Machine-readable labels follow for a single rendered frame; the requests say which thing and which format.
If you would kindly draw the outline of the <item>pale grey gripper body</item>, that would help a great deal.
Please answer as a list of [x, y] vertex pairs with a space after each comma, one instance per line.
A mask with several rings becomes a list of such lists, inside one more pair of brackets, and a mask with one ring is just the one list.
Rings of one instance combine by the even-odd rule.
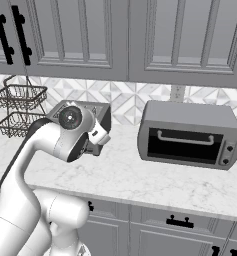
[[85, 154], [92, 154], [94, 156], [100, 155], [100, 146], [98, 144], [94, 145], [93, 143], [89, 142], [87, 144]]

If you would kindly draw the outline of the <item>black toaster oven door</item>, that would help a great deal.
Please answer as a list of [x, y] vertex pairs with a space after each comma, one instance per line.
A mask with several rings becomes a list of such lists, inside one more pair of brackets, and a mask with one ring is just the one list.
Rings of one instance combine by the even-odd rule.
[[[208, 137], [213, 135], [214, 144], [211, 146], [204, 146], [160, 141], [157, 137], [158, 130], [162, 131], [164, 137], [198, 141], [208, 141]], [[214, 165], [219, 154], [222, 140], [222, 134], [150, 128], [147, 156]]]

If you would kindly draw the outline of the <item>grey toaster oven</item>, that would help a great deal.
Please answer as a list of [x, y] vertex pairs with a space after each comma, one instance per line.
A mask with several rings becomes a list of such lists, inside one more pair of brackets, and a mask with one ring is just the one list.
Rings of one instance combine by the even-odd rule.
[[[222, 134], [223, 140], [216, 163], [212, 165], [148, 157], [150, 128]], [[227, 144], [234, 146], [232, 152], [226, 150]], [[228, 170], [237, 160], [237, 119], [229, 106], [150, 100], [143, 110], [137, 148], [140, 158], [145, 161]], [[227, 165], [222, 163], [225, 158], [229, 159]]]

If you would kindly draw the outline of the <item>grey drawer front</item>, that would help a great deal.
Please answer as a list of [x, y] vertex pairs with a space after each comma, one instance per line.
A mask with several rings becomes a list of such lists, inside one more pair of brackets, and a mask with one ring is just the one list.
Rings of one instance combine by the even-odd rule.
[[90, 211], [91, 216], [121, 221], [127, 221], [129, 219], [129, 208], [127, 204], [99, 199], [87, 199], [88, 201], [91, 201], [94, 206], [94, 211]]
[[[171, 215], [174, 215], [178, 220], [183, 220], [185, 217], [188, 217], [189, 221], [194, 224], [194, 228], [190, 229], [168, 225], [166, 219]], [[229, 220], [135, 205], [133, 205], [131, 209], [131, 221], [139, 224], [182, 230], [221, 238], [226, 238], [232, 228], [232, 222]]]

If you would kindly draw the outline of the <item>white wall socket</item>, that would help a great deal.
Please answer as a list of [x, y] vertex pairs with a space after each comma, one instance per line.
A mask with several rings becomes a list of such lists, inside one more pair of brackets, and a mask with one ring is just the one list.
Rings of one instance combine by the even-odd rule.
[[170, 92], [170, 100], [182, 103], [184, 101], [186, 87], [183, 85], [172, 85]]

